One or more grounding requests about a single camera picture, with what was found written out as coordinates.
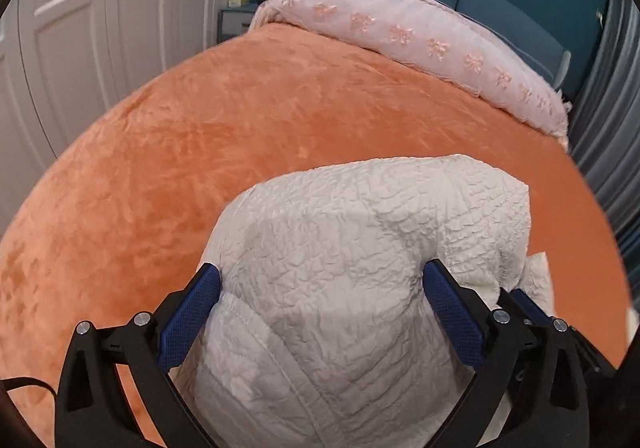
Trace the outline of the white crinkled garment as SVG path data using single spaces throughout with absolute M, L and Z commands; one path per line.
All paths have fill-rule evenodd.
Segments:
M 423 293 L 437 258 L 495 307 L 553 308 L 529 191 L 465 155 L 370 160 L 259 183 L 202 254 L 220 300 L 175 382 L 225 447 L 421 447 L 469 383 Z

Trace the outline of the orange plush bed blanket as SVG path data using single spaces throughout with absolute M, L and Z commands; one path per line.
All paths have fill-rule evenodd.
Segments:
M 526 184 L 527 250 L 546 255 L 551 285 L 613 265 L 603 217 L 554 138 L 378 52 L 269 24 L 133 93 L 44 175 L 1 244 L 1 357 L 60 379 L 78 324 L 120 327 L 184 289 L 222 212 L 259 183 L 450 155 Z M 565 323 L 587 386 L 586 447 L 637 446 L 638 347 L 613 366 Z

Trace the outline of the dark bedside table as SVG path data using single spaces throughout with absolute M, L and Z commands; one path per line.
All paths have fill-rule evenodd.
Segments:
M 245 34 L 257 10 L 257 4 L 221 8 L 217 16 L 217 39 L 221 44 L 236 36 Z

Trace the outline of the white panelled wardrobe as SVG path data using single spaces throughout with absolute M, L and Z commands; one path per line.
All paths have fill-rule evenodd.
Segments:
M 96 119 L 216 44 L 228 0 L 11 0 L 1 18 L 1 219 Z

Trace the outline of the grey window curtain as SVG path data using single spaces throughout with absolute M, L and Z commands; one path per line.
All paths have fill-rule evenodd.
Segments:
M 570 155 L 616 236 L 639 220 L 639 8 L 610 0 L 600 47 L 570 112 Z

